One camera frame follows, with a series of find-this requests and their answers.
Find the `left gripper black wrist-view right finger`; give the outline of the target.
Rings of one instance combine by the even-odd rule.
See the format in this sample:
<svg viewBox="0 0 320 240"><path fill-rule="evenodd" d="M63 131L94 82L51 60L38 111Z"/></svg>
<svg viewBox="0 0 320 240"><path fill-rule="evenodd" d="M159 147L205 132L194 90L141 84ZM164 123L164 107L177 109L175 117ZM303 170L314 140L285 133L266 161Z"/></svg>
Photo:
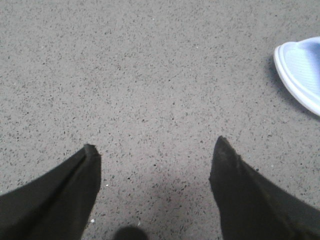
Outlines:
<svg viewBox="0 0 320 240"><path fill-rule="evenodd" d="M209 176L225 240L318 240L320 211L250 167L219 136Z"/></svg>

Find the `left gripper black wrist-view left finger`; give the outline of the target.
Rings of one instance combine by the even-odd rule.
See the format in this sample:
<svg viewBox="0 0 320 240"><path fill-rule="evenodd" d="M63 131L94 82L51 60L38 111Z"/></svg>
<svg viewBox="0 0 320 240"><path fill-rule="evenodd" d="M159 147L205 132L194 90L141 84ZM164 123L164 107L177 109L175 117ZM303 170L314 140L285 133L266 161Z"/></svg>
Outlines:
<svg viewBox="0 0 320 240"><path fill-rule="evenodd" d="M86 144L37 179L0 197L2 240L79 240L101 187L101 155Z"/></svg>

